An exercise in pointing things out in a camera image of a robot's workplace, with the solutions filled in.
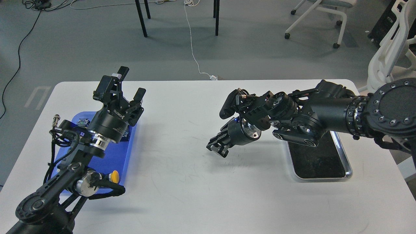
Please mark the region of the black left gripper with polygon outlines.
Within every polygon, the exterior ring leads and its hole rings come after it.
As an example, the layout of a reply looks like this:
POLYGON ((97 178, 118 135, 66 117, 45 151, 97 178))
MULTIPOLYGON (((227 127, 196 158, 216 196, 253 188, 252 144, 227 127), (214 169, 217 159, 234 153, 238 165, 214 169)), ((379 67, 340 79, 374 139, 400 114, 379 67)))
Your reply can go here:
POLYGON ((135 126, 144 112, 141 106, 146 89, 138 88, 132 101, 123 97, 122 81, 129 72, 121 66, 117 73, 104 75, 93 91, 93 99, 102 102, 103 108, 96 112, 88 126, 89 131, 98 133, 119 143, 128 126, 135 126))

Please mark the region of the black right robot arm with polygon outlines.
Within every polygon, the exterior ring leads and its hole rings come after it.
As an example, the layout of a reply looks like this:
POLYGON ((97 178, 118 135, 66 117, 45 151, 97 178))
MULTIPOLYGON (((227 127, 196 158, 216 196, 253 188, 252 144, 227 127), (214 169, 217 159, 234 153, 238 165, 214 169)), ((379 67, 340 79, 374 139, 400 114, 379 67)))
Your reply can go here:
POLYGON ((415 78, 384 84, 367 96, 321 80, 303 91, 266 92, 261 96, 235 89, 219 116, 228 119, 207 149, 227 157, 229 148, 258 140, 263 131, 280 140, 316 148, 328 131, 373 138, 379 147, 415 157, 415 78))

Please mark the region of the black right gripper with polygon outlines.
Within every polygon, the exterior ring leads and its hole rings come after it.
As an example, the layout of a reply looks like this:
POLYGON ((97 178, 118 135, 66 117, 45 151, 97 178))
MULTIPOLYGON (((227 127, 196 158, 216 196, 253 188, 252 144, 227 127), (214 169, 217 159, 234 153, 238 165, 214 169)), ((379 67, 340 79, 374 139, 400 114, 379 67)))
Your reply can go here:
POLYGON ((261 130, 250 124, 244 118, 233 118, 227 125, 221 127, 220 132, 211 138, 206 146, 210 151, 226 158, 229 148, 235 145, 246 145, 260 139, 261 130))

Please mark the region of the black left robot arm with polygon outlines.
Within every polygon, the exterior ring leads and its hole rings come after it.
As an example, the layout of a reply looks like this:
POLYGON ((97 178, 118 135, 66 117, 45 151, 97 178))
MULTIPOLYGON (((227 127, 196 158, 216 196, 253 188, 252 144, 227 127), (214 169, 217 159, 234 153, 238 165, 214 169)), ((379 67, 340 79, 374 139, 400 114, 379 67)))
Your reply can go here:
POLYGON ((146 90, 139 88, 132 101, 123 96, 122 82, 129 68, 103 76, 93 99, 103 104, 87 126, 53 118, 51 151, 55 145, 69 148, 66 154, 48 164, 43 185, 17 206, 18 222, 9 234, 71 234, 75 218, 87 200, 116 197, 125 193, 117 171, 97 172, 89 163, 94 156, 103 158, 110 143, 119 143, 129 126, 135 126, 144 112, 146 90))

